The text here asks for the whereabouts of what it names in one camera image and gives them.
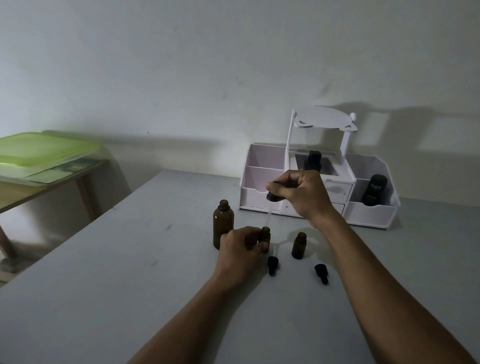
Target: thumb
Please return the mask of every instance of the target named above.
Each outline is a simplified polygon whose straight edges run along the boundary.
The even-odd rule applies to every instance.
[[[269,182],[267,183],[267,191],[271,192],[277,196],[284,197],[287,200],[293,196],[295,188],[287,188],[279,183]]]
[[[263,253],[265,253],[265,250],[268,249],[268,243],[267,242],[259,242],[258,244],[255,244],[255,246],[250,250],[250,253],[258,258],[261,256]]]

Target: person's left hand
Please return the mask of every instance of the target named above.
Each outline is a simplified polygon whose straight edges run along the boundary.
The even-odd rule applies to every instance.
[[[243,283],[253,271],[259,256],[268,248],[267,242],[259,242],[251,250],[245,246],[245,238],[258,240],[261,232],[260,228],[245,226],[222,235],[212,279],[224,289],[231,290]]]

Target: hand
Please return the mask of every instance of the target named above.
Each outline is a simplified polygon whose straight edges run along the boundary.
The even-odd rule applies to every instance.
[[[261,232],[260,228],[245,226],[223,234],[212,279],[227,290],[243,283],[253,271],[258,257],[268,248],[267,242],[259,242],[247,250],[245,240],[258,241]]]
[[[269,182],[267,190],[290,201],[297,214],[310,223],[335,213],[318,171],[288,170],[276,180],[281,184]]]

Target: green container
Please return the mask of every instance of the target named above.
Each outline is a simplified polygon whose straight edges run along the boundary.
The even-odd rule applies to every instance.
[[[0,138],[0,176],[24,178],[94,153],[101,144],[44,133]]]

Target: person's right arm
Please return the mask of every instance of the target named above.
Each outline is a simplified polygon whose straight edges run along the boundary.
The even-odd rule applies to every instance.
[[[267,190],[290,201],[325,236],[371,351],[379,363],[475,363],[385,269],[330,203],[316,171],[289,170]]]

